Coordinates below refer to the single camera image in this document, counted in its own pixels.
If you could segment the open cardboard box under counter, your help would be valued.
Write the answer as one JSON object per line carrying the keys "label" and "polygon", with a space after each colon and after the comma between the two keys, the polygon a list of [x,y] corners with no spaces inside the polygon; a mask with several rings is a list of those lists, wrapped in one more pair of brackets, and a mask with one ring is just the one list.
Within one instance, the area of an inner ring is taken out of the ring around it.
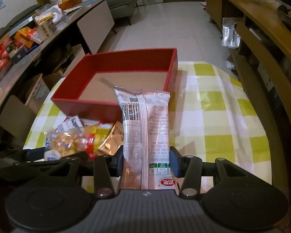
{"label": "open cardboard box under counter", "polygon": [[42,79],[51,90],[57,82],[66,77],[85,56],[81,44],[60,49],[52,54],[53,61],[46,64]]}

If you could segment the wooden shelf unit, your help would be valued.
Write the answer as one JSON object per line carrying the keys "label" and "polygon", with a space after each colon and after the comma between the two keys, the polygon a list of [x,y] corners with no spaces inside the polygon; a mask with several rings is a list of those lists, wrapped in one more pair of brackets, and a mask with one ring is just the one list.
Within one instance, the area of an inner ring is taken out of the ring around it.
{"label": "wooden shelf unit", "polygon": [[273,0],[206,0],[219,26],[235,19],[240,45],[231,51],[236,71],[270,144],[272,178],[291,196],[291,32]]}

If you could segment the clear waffle cookie packet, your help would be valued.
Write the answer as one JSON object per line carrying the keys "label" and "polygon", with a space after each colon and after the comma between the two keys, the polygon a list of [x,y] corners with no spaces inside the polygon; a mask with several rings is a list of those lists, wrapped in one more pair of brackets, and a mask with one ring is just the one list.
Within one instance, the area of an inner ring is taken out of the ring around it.
{"label": "clear waffle cookie packet", "polygon": [[72,128],[68,131],[53,130],[46,133],[44,160],[53,161],[87,149],[87,136],[84,128]]}

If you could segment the red yellow snack bag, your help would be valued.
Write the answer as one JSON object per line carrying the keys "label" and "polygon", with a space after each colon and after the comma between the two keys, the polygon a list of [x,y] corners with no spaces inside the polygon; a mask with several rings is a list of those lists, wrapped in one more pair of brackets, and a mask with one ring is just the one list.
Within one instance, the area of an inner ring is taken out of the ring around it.
{"label": "red yellow snack bag", "polygon": [[98,123],[92,126],[85,126],[83,134],[87,139],[86,153],[88,161],[93,161],[97,157],[97,149],[110,135],[113,123]]}

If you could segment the golden brown snack packet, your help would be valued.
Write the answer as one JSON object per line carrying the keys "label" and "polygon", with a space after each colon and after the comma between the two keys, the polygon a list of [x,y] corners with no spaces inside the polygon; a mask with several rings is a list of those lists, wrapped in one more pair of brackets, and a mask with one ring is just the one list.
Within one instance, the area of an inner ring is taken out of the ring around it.
{"label": "golden brown snack packet", "polygon": [[103,143],[95,150],[97,156],[114,155],[123,145],[124,132],[123,124],[117,121]]}

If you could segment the white Kaprens wafer packet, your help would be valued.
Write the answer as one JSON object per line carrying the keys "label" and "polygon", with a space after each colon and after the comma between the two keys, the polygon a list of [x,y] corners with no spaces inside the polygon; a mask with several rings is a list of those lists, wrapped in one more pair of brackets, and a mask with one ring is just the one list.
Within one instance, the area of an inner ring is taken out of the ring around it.
{"label": "white Kaprens wafer packet", "polygon": [[55,132],[64,133],[74,128],[82,128],[83,123],[78,116],[67,117],[64,122],[55,128]]}

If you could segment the beige chair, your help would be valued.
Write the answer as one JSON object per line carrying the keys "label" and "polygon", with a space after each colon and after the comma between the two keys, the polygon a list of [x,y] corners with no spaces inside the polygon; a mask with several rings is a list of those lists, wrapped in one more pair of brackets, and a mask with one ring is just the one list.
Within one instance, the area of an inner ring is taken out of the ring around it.
{"label": "beige chair", "polygon": [[26,140],[36,114],[11,95],[0,114],[0,126],[15,138]]}

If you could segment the white plastic bag on counter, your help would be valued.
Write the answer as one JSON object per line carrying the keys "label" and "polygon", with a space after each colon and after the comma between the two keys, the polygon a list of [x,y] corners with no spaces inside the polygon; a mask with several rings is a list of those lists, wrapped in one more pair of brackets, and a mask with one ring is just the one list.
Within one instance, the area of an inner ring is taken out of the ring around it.
{"label": "white plastic bag on counter", "polygon": [[63,12],[59,5],[54,5],[35,17],[35,22],[41,24],[47,20],[51,20],[53,24],[59,23],[63,19]]}

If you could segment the green checkered tablecloth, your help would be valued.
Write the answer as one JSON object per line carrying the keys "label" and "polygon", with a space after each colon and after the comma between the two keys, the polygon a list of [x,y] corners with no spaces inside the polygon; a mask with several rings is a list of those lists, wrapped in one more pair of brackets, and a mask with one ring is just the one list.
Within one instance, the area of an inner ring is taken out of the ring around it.
{"label": "green checkered tablecloth", "polygon": [[272,182],[268,138],[237,79],[208,63],[180,62],[170,95],[171,146],[206,162],[225,158]]}

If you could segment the white pink snack packet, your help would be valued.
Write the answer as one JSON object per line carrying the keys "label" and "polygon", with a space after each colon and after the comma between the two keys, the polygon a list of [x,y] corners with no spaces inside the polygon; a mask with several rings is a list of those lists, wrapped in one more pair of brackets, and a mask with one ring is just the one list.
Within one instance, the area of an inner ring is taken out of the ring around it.
{"label": "white pink snack packet", "polygon": [[170,164],[170,93],[123,87],[115,87],[114,92],[122,111],[124,132],[119,188],[178,192]]}

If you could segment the white carton box on counter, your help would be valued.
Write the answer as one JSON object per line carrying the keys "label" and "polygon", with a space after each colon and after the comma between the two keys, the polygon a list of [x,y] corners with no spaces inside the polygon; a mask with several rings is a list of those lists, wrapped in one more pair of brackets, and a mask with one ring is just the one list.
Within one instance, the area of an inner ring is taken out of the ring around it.
{"label": "white carton box on counter", "polygon": [[49,37],[53,35],[53,33],[56,31],[56,26],[53,24],[52,19],[48,19],[38,25],[36,28],[36,32],[39,35],[39,38],[42,41],[45,41]]}

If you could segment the red cardboard box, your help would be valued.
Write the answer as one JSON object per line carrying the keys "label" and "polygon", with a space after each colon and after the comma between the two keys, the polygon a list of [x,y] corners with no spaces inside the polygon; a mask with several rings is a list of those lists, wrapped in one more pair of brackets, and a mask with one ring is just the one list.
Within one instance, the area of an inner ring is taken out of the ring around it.
{"label": "red cardboard box", "polygon": [[85,55],[55,90],[51,100],[67,116],[114,123],[122,119],[114,86],[172,92],[177,71],[175,48]]}

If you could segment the silver foil bag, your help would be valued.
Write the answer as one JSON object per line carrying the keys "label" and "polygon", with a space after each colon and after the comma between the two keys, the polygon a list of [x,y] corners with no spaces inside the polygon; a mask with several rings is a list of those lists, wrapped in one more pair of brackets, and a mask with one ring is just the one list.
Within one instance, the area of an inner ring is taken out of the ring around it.
{"label": "silver foil bag", "polygon": [[237,49],[240,45],[241,37],[236,32],[236,24],[240,17],[225,17],[222,19],[222,46]]}

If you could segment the orange box on counter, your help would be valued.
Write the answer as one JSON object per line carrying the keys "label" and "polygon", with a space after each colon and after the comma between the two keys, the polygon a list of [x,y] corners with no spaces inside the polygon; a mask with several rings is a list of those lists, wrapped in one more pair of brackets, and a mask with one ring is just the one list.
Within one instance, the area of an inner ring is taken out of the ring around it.
{"label": "orange box on counter", "polygon": [[26,26],[16,32],[14,39],[24,44],[25,47],[31,48],[34,43],[34,41],[31,39],[31,36],[35,33],[35,31],[35,28]]}

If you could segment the grey green sofa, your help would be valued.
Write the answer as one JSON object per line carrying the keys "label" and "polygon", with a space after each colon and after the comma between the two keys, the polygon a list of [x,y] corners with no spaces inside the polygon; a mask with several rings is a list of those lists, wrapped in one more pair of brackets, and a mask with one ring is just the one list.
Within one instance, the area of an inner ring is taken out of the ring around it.
{"label": "grey green sofa", "polygon": [[113,19],[125,18],[131,25],[130,18],[138,0],[106,0]]}

